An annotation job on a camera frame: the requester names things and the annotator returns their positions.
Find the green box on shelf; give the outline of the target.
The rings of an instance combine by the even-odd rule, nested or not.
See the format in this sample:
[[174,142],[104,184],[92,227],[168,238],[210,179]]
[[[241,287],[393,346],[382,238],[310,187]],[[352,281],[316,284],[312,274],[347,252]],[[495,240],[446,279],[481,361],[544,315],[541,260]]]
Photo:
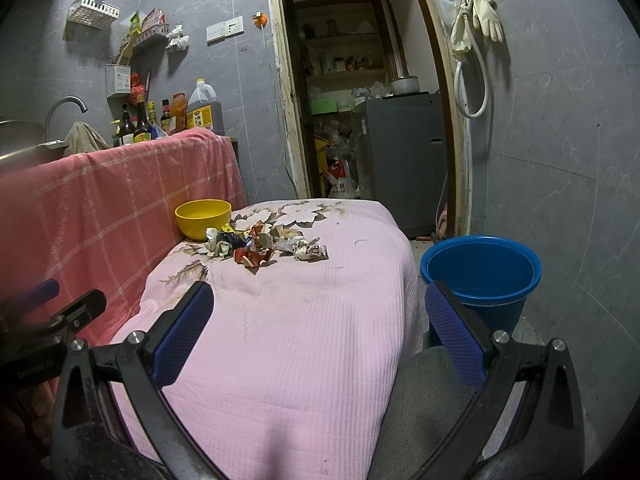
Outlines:
[[309,102],[311,115],[324,115],[338,112],[336,99],[314,99]]

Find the grey cabinet appliance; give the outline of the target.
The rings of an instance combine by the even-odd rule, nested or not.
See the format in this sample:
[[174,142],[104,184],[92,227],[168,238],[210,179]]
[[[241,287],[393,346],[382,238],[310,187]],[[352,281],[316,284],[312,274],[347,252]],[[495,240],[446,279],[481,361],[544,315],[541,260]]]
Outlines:
[[446,190],[447,151],[439,93],[367,100],[352,111],[358,188],[409,238],[431,234]]

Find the large oil jug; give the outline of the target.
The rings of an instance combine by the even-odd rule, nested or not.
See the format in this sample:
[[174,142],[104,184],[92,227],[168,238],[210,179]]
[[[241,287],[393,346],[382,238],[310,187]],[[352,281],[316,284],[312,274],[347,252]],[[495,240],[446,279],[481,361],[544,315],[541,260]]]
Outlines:
[[188,101],[186,126],[189,129],[205,128],[220,136],[226,134],[221,102],[214,88],[204,78],[198,78]]

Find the wall shelf with packets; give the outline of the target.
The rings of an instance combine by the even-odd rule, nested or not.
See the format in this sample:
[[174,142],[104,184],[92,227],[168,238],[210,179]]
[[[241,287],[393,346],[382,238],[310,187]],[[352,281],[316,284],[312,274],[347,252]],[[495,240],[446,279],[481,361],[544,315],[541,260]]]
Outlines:
[[162,10],[154,8],[144,15],[136,12],[129,19],[129,28],[120,43],[118,55],[122,55],[128,47],[131,47],[133,54],[137,54],[156,44],[166,44],[168,34],[169,24]]

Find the blue plastic bucket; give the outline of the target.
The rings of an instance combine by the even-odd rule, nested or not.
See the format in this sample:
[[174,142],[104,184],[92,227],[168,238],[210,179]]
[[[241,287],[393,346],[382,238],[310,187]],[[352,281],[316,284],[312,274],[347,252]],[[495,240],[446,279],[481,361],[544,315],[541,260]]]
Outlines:
[[420,260],[427,284],[444,283],[492,330],[513,333],[542,266],[533,249],[489,235],[454,237],[433,245]]

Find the red wrapper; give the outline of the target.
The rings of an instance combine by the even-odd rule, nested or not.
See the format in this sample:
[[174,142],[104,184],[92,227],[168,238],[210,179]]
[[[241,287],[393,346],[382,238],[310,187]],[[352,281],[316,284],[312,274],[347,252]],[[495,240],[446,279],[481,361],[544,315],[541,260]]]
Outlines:
[[272,248],[252,249],[244,247],[235,248],[233,259],[235,263],[242,264],[247,269],[257,269],[263,264],[270,263],[272,255]]

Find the grey rag on sink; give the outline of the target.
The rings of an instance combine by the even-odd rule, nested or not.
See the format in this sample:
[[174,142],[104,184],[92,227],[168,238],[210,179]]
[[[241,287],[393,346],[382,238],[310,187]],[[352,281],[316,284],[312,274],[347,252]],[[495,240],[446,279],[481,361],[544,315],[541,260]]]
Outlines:
[[64,139],[67,148],[64,156],[107,150],[110,146],[102,136],[86,122],[74,122]]

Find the red white sack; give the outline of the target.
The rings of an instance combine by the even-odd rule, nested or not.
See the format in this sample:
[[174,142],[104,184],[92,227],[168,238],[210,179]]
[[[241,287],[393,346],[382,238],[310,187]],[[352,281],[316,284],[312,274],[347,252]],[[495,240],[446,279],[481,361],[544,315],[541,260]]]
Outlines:
[[347,160],[334,158],[329,164],[326,178],[331,185],[329,196],[332,198],[356,198],[358,186],[352,177]]

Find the yellow plastic bowl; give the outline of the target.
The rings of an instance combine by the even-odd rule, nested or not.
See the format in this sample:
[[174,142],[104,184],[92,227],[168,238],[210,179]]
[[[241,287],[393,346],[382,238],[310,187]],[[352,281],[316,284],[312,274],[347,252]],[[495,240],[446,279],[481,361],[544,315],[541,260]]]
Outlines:
[[190,200],[175,209],[175,218],[179,230],[185,237],[204,242],[207,240],[207,229],[220,230],[230,222],[231,211],[231,204],[225,200]]

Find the orange sauce bottle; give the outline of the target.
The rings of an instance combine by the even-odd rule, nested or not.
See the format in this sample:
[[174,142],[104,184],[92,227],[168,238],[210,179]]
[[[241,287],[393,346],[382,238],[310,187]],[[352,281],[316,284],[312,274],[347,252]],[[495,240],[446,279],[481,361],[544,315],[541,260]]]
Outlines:
[[186,106],[188,101],[183,92],[176,93],[171,100],[169,110],[169,133],[175,134],[186,128]]

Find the white wall switch plate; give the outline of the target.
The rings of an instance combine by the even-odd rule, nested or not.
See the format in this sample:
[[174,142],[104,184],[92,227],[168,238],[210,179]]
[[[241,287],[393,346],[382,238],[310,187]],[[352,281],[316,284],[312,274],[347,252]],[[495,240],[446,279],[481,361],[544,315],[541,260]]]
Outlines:
[[244,22],[242,16],[230,18],[230,20],[209,25],[206,28],[206,42],[213,44],[226,38],[233,37],[244,32]]

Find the orange wall hook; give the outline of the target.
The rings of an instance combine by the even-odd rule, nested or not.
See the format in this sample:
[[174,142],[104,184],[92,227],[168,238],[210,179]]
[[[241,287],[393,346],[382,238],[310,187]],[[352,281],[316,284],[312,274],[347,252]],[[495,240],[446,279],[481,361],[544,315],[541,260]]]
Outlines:
[[254,25],[260,29],[264,29],[268,23],[267,15],[264,12],[257,12],[253,16]]

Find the white wall basket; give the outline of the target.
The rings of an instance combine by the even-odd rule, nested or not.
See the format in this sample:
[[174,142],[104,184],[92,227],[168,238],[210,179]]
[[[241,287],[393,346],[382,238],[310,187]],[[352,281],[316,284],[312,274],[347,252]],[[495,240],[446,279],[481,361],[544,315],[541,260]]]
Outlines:
[[119,19],[119,8],[96,0],[75,0],[67,12],[67,21],[103,30]]

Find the yellow snack wrapper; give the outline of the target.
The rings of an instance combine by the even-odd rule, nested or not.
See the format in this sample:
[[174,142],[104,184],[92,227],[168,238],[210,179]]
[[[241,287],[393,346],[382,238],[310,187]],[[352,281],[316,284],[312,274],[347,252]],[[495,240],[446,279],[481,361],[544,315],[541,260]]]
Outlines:
[[233,229],[232,226],[230,226],[229,223],[224,224],[221,227],[221,231],[224,232],[224,233],[231,233],[231,234],[235,234],[236,233],[235,229]]

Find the dark green bottle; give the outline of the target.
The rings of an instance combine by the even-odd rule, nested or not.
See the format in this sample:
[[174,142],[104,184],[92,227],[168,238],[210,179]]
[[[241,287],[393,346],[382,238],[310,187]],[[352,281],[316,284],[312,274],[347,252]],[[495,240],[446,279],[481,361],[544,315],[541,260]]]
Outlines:
[[127,104],[122,106],[122,119],[119,123],[118,136],[120,144],[127,145],[134,143],[134,133],[136,132],[136,126],[131,120],[129,114],[129,108]]

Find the dark sauce bottle yellow label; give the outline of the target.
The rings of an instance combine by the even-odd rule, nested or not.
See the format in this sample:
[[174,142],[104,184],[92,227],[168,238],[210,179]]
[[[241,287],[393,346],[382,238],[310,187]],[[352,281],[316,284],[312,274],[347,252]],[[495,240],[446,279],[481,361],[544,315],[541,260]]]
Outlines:
[[152,139],[152,128],[146,116],[144,96],[137,95],[137,125],[134,130],[134,143],[149,141]]

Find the metal pot on cabinet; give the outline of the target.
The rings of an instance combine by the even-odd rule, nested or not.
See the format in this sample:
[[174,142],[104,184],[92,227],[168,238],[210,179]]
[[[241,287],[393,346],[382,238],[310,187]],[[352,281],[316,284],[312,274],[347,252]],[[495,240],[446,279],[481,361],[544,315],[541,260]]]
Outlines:
[[418,76],[405,76],[393,79],[390,82],[390,90],[394,96],[410,96],[421,91]]

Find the red plaid cloth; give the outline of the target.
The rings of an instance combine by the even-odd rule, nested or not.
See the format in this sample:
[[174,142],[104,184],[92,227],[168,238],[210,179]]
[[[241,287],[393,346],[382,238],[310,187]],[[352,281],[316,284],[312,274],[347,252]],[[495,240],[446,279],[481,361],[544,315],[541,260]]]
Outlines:
[[146,278],[182,239],[176,208],[221,198],[246,204],[230,139],[190,129],[156,141],[77,154],[1,179],[1,301],[48,278],[44,321],[90,289],[106,310],[81,335],[106,344],[140,309]]

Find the white wrapper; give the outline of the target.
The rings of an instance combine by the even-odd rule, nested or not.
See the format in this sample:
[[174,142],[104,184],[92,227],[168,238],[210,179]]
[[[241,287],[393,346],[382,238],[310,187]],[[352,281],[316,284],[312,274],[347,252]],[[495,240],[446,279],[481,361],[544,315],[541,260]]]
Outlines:
[[293,243],[293,256],[298,261],[316,262],[329,259],[326,246],[320,245],[318,238],[306,240],[300,238]]

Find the white rubber gloves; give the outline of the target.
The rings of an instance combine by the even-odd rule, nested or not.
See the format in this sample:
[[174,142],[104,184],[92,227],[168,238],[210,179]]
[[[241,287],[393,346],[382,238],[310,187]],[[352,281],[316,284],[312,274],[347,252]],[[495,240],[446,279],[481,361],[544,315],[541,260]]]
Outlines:
[[472,31],[503,42],[503,27],[494,0],[459,0],[450,36],[452,55],[462,60],[472,50]]

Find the pink floral quilted cloth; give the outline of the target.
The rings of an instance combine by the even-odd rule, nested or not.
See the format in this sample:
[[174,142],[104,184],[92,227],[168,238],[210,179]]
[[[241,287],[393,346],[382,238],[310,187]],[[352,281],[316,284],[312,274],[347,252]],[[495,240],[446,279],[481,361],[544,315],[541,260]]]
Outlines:
[[390,212],[305,207],[326,260],[277,256],[253,272],[180,243],[116,333],[150,328],[198,278],[212,286],[213,315],[164,396],[232,479],[364,478],[397,367],[422,347],[418,269]]

